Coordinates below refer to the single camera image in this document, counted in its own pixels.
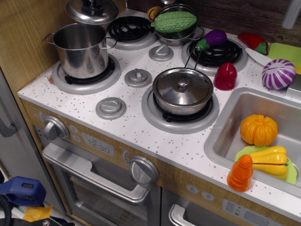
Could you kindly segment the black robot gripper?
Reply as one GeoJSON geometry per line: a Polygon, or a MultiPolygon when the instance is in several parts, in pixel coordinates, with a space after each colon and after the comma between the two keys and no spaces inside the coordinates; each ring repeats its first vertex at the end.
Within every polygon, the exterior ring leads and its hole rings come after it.
{"type": "Polygon", "coordinates": [[[103,0],[83,0],[83,5],[86,7],[101,7],[103,0]]]}

